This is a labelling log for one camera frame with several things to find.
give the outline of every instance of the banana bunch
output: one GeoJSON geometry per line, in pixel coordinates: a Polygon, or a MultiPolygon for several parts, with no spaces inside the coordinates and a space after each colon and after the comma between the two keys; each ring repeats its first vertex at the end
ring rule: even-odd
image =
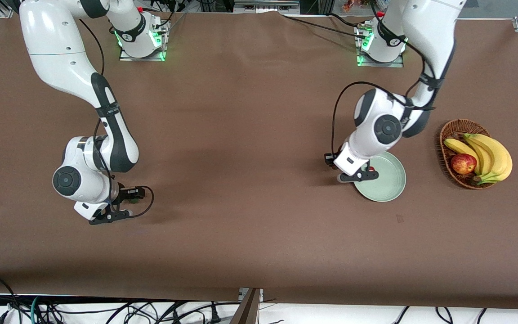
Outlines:
{"type": "Polygon", "coordinates": [[[497,183],[505,180],[513,169],[513,160],[509,151],[497,140],[483,134],[463,135],[469,146],[454,138],[447,138],[445,146],[457,153],[465,153],[477,160],[475,166],[478,185],[483,183],[497,183]]]}

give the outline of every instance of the fruit basket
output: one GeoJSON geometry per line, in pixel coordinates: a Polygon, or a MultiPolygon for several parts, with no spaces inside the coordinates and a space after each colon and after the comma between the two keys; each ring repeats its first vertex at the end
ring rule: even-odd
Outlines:
{"type": "Polygon", "coordinates": [[[441,164],[444,164],[444,171],[446,174],[452,178],[454,181],[459,183],[462,187],[468,189],[486,189],[493,186],[495,183],[483,183],[481,185],[477,185],[475,181],[473,181],[474,173],[469,173],[465,175],[457,174],[453,172],[451,167],[451,159],[456,155],[450,148],[446,147],[443,144],[443,141],[447,138],[455,138],[465,144],[467,142],[463,138],[463,134],[471,133],[471,134],[483,134],[491,137],[487,129],[483,126],[475,123],[474,121],[470,121],[469,119],[455,119],[454,121],[449,121],[442,127],[441,133],[438,138],[438,149],[439,149],[439,161],[441,164]]]}

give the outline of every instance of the brown tablecloth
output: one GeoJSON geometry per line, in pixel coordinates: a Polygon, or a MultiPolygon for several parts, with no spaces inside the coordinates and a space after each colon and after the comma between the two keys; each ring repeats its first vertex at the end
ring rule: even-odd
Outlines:
{"type": "MultiPolygon", "coordinates": [[[[65,144],[92,135],[97,115],[41,82],[19,19],[0,20],[0,276],[18,293],[225,300],[263,287],[278,302],[518,307],[510,21],[458,22],[429,125],[391,149],[407,187],[389,203],[337,183],[322,157],[339,91],[366,80],[402,94],[419,75],[416,54],[401,69],[357,67],[351,37],[277,13],[189,14],[171,31],[166,62],[119,62],[107,19],[89,25],[140,148],[117,180],[152,187],[155,203],[138,219],[90,226],[55,193],[65,144]],[[510,150],[508,180],[469,191],[446,178],[434,138],[456,118],[510,150]]],[[[97,45],[81,33],[99,69],[97,45]]],[[[337,145],[366,90],[339,105],[337,145]]]]}

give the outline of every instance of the red apple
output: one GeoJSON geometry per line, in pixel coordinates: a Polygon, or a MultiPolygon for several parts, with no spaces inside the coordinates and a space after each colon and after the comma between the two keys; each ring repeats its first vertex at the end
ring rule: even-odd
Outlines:
{"type": "Polygon", "coordinates": [[[451,166],[458,174],[468,174],[473,172],[477,166],[477,160],[474,156],[461,153],[453,156],[451,166]]]}

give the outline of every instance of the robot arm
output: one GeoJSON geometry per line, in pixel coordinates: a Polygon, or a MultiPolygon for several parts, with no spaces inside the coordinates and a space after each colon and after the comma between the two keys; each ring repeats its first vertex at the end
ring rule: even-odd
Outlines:
{"type": "Polygon", "coordinates": [[[26,0],[19,6],[23,38],[39,78],[91,104],[107,133],[72,138],[52,181],[90,221],[121,193],[102,171],[128,172],[138,161],[138,147],[109,83],[88,60],[74,17],[107,14],[130,55],[146,56],[158,47],[152,37],[152,15],[138,12],[132,0],[114,0],[111,5],[107,0],[26,0]]]}
{"type": "Polygon", "coordinates": [[[451,62],[455,49],[455,21],[462,0],[391,0],[382,24],[372,21],[376,35],[366,50],[380,62],[390,62],[401,52],[401,38],[424,54],[426,62],[413,98],[373,89],[358,101],[357,129],[345,140],[333,160],[344,174],[353,176],[370,158],[392,148],[401,137],[421,132],[451,62]]]}

